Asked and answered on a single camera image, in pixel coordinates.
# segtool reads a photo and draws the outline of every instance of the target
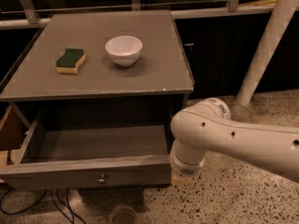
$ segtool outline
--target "floor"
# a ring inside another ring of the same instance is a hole
[[[247,107],[237,105],[233,96],[220,98],[233,120],[298,127],[298,97],[299,90],[260,93]],[[0,196],[8,189],[0,186]],[[58,193],[65,198],[65,190]],[[11,192],[2,208],[16,212],[42,194]],[[175,178],[170,187],[71,189],[68,197],[72,209],[92,224],[299,223],[299,184],[216,153],[206,155],[199,176]],[[0,213],[0,223],[72,222],[56,209],[48,191],[39,205],[23,214]]]

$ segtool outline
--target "green and yellow sponge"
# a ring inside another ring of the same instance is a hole
[[[86,59],[83,49],[65,49],[65,53],[56,62],[58,73],[77,74],[78,68]]]

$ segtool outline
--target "white bowl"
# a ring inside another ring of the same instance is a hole
[[[142,42],[130,35],[112,38],[105,45],[108,56],[114,63],[121,66],[132,65],[140,56]]]

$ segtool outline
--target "white robotic arm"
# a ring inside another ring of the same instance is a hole
[[[214,151],[299,182],[299,127],[241,123],[230,118],[228,106],[217,98],[179,111],[171,122],[173,171],[196,175],[206,152]]]

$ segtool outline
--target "drawer front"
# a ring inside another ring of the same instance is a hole
[[[15,164],[0,177],[17,190],[167,185],[169,156]]]

